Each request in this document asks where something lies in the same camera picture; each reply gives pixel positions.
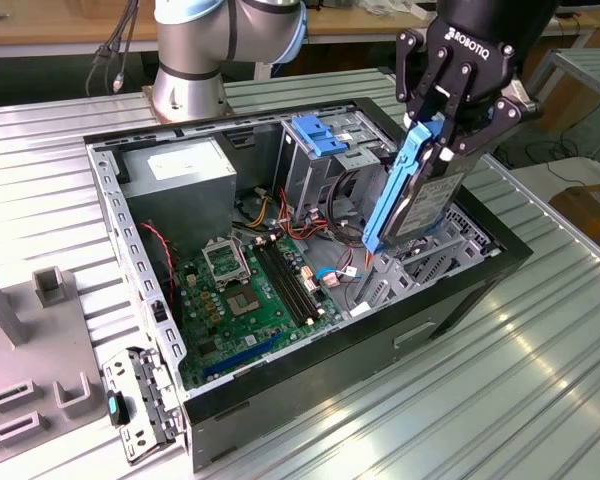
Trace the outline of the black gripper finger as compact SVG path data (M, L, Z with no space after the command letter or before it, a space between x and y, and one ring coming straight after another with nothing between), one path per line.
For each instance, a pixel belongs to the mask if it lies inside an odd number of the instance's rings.
M396 99L412 120L474 119L474 38L458 27L396 35Z
M445 119L436 137L436 159L452 161L478 152L520 124L540 116L540 103L501 96L489 106L465 108Z

